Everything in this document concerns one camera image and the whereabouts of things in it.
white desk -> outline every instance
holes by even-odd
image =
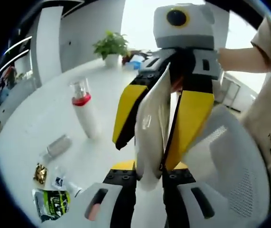
[[[71,105],[71,81],[87,77],[93,102],[98,110],[103,133],[99,140],[89,140],[78,123]],[[117,105],[124,87],[136,76],[136,71],[106,69],[95,60],[69,70],[43,85],[15,110],[0,133],[0,171],[16,204],[30,220],[40,223],[33,203],[32,189],[38,155],[53,140],[66,133],[73,144],[70,149],[50,163],[52,170],[64,167],[71,181],[83,189],[102,182],[117,162],[134,159],[133,141],[121,151],[112,143],[112,131]],[[52,189],[47,177],[45,189]],[[145,193],[137,188],[137,204],[132,227],[164,227],[166,220],[161,182]]]

